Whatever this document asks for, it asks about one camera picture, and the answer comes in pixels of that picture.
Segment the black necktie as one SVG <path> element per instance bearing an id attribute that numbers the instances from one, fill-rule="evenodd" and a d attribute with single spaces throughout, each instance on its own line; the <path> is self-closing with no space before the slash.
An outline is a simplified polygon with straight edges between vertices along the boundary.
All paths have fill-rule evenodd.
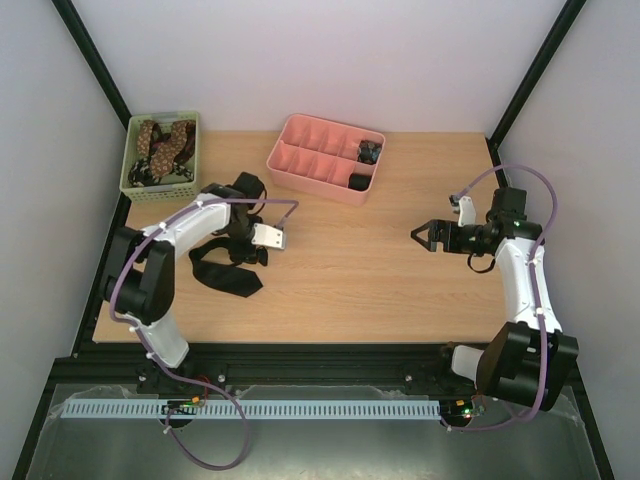
<path id="1" fill-rule="evenodd" d="M 258 275 L 240 266 L 222 264 L 205 257 L 214 250 L 223 249 L 228 253 L 229 238 L 214 238 L 189 251 L 194 278 L 202 285 L 219 292 L 248 298 L 263 288 Z"/>

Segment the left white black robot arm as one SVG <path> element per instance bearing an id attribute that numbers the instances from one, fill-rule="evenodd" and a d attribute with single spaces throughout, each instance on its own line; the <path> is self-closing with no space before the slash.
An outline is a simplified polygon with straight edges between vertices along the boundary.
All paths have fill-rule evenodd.
<path id="1" fill-rule="evenodd" d="M 179 367 L 189 352 L 171 305 L 176 263 L 187 256 L 195 279 L 205 287 L 242 298 L 263 284 L 249 265 L 266 265 L 265 247 L 255 243 L 262 219 L 253 213 L 266 188 L 243 172 L 231 185 L 211 184 L 166 220 L 114 234 L 100 289 L 112 319 L 126 323 L 164 367 Z"/>

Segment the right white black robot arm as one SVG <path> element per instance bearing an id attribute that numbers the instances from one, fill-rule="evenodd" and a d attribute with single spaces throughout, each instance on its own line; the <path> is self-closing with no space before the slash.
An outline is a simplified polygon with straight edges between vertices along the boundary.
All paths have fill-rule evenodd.
<path id="1" fill-rule="evenodd" d="M 579 346 L 563 333 L 546 286 L 541 225 L 528 220 L 527 194 L 512 187 L 493 194 L 486 221 L 475 221 L 470 197 L 452 197 L 458 218 L 432 219 L 411 231 L 430 252 L 442 249 L 468 260 L 489 255 L 502 278 L 506 322 L 485 349 L 454 347 L 436 367 L 436 379 L 455 392 L 469 381 L 487 396 L 550 410 L 572 370 Z"/>

